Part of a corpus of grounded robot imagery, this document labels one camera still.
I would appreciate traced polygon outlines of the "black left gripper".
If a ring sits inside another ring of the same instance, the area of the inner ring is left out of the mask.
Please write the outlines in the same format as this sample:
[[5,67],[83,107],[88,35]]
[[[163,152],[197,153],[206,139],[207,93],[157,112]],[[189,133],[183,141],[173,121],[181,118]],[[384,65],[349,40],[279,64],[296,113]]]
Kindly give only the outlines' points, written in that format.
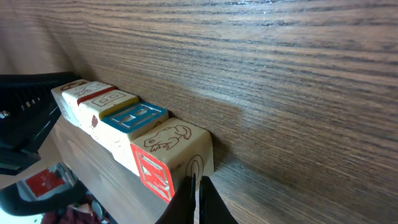
[[20,174],[41,160],[39,148],[61,115],[51,89],[79,78],[73,72],[1,75],[1,174]]

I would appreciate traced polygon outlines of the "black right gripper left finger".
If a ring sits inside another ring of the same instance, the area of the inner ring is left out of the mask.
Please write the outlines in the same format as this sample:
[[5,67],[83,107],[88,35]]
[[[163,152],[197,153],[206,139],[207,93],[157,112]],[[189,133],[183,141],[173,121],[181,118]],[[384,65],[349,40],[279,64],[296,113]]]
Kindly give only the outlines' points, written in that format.
[[193,224],[196,207],[196,174],[186,176],[155,224]]

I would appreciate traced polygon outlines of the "person in red top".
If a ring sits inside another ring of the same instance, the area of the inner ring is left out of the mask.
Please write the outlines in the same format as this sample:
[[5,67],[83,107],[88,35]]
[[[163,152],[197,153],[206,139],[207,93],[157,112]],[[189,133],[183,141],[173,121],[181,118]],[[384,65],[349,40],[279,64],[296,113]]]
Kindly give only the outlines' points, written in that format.
[[41,224],[111,224],[108,217],[101,218],[91,204],[71,204],[65,208],[47,212]]

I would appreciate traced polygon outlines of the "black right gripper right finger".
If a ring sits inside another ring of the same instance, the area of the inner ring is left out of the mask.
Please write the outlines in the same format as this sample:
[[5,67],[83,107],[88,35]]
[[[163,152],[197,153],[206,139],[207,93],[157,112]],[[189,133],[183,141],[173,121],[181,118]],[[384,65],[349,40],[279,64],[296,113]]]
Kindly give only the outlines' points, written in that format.
[[199,207],[200,224],[238,224],[208,176],[200,181]]

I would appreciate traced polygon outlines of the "green soccer ball block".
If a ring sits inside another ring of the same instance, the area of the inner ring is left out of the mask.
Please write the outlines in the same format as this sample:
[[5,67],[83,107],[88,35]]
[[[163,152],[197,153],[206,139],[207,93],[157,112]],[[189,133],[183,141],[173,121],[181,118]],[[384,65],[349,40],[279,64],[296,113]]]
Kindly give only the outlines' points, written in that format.
[[75,115],[72,112],[72,109],[69,107],[68,103],[62,96],[62,93],[66,90],[75,88],[80,85],[84,85],[86,83],[88,83],[88,80],[79,79],[51,89],[54,100],[56,101],[63,117],[74,126],[78,126],[78,120],[76,119]]

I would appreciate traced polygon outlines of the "red letter M block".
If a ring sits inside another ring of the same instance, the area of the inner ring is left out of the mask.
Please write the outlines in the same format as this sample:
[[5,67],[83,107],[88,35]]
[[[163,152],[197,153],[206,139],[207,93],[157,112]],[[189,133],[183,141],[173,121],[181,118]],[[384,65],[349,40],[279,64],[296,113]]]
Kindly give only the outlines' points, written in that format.
[[83,120],[83,115],[79,109],[80,103],[115,89],[114,85],[95,81],[65,90],[62,92],[62,96],[75,117],[76,125],[79,126]]

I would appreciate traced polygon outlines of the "red top wooden block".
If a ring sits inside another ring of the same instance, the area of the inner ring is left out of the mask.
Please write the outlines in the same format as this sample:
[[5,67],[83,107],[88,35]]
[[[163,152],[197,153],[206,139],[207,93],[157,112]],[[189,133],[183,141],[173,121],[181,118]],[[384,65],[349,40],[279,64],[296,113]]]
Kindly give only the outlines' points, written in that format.
[[209,131],[177,118],[170,118],[131,143],[142,183],[169,203],[186,176],[215,171],[213,141]]

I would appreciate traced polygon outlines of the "letter B wooden block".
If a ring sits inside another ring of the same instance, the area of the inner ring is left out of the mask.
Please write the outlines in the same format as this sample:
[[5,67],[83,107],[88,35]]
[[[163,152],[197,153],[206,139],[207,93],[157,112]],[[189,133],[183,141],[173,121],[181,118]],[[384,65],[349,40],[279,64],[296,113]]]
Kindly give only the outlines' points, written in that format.
[[79,104],[80,128],[94,135],[100,121],[107,115],[137,103],[139,97],[121,90],[111,90]]

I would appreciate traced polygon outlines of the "blue top spiral block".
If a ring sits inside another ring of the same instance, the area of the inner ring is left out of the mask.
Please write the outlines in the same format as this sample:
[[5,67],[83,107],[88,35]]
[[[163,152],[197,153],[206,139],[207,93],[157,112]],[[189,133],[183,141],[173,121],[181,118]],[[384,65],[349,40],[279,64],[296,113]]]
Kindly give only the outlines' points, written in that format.
[[139,102],[105,116],[95,127],[95,139],[114,159],[139,175],[131,142],[168,120],[169,112],[159,106]]

